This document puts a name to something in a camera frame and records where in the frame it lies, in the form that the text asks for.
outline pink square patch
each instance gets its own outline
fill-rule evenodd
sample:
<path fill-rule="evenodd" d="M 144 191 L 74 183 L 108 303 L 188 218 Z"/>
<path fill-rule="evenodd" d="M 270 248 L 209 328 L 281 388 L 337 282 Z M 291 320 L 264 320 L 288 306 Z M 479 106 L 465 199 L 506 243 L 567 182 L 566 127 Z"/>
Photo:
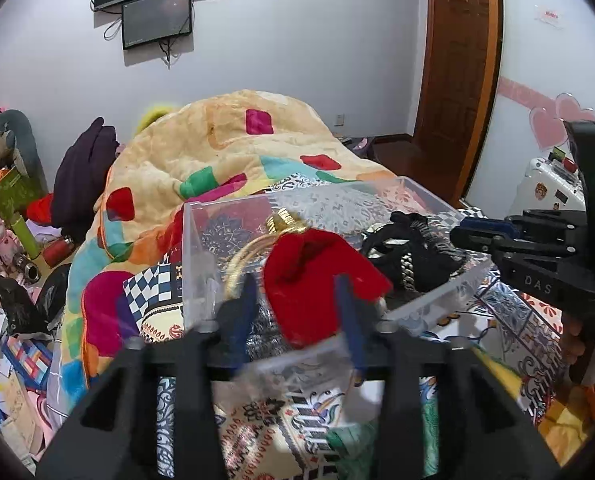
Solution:
<path fill-rule="evenodd" d="M 249 135 L 269 135 L 273 133 L 271 114 L 249 108 L 246 111 L 246 133 Z"/>

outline pink rabbit figurine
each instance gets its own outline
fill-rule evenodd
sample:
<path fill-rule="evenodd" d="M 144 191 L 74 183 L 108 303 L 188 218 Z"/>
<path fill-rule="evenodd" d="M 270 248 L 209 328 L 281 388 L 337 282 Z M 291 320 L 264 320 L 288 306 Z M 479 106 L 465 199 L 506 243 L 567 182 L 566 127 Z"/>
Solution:
<path fill-rule="evenodd" d="M 4 271 L 16 272 L 13 265 L 14 256 L 24 248 L 11 229 L 7 229 L 4 220 L 0 218 L 0 266 Z"/>

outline red thermos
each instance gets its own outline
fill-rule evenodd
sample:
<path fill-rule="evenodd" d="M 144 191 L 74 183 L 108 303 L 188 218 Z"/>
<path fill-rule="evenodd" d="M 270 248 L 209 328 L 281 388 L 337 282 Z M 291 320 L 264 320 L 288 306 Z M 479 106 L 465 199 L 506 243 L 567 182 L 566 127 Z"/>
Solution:
<path fill-rule="evenodd" d="M 47 265 L 53 268 L 69 256 L 75 248 L 76 245 L 73 243 L 73 240 L 65 236 L 58 238 L 52 244 L 46 246 L 42 251 L 42 256 Z"/>

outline human hand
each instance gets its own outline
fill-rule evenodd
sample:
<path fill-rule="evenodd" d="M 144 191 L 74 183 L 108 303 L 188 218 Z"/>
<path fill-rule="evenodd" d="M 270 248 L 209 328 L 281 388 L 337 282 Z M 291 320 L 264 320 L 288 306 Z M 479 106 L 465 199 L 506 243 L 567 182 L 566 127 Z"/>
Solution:
<path fill-rule="evenodd" d="M 586 345 L 580 339 L 582 324 L 578 319 L 562 312 L 562 326 L 564 327 L 560 338 L 562 358 L 570 365 L 575 364 L 578 357 L 581 357 L 586 350 Z"/>

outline red cloth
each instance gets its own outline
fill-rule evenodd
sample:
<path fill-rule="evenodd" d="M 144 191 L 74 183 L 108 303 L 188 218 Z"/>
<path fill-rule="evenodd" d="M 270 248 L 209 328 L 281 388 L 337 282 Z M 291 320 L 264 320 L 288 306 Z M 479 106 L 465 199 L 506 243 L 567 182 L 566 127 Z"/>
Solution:
<path fill-rule="evenodd" d="M 34 202 L 31 202 L 26 207 L 27 218 L 33 220 L 38 225 L 51 225 L 51 202 L 53 202 L 53 193 L 34 200 Z"/>
<path fill-rule="evenodd" d="M 391 282 L 339 235 L 318 229 L 285 234 L 263 271 L 264 290 L 287 340 L 302 348 L 339 327 L 333 278 L 346 274 L 358 298 L 375 301 Z"/>

